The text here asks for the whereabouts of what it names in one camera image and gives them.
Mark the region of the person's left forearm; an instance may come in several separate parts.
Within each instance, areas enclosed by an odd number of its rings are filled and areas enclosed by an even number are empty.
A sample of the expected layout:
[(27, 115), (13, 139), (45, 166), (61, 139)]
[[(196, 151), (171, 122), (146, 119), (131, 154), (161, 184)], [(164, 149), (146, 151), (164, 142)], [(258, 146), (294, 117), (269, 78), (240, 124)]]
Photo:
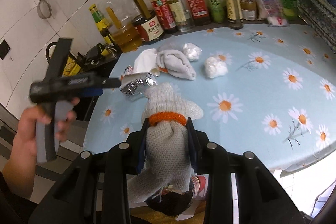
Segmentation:
[(30, 199), (33, 193), (37, 156), (27, 143), (14, 142), (2, 174), (12, 193)]

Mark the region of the person's left hand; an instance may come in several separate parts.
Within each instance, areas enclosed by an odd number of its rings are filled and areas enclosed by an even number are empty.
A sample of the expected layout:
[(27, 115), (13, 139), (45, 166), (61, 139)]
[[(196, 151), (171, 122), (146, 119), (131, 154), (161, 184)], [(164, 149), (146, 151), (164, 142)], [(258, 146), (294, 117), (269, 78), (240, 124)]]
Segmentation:
[(29, 157), (36, 159), (43, 150), (43, 142), (47, 140), (43, 135), (49, 127), (56, 129), (56, 132), (51, 134), (52, 141), (66, 141), (67, 131), (71, 123), (76, 119), (76, 114), (73, 110), (69, 110), (63, 115), (64, 118), (54, 125), (54, 116), (48, 115), (41, 105), (26, 109), (19, 120), (18, 131), (13, 142), (12, 155), (19, 155), (23, 159)]

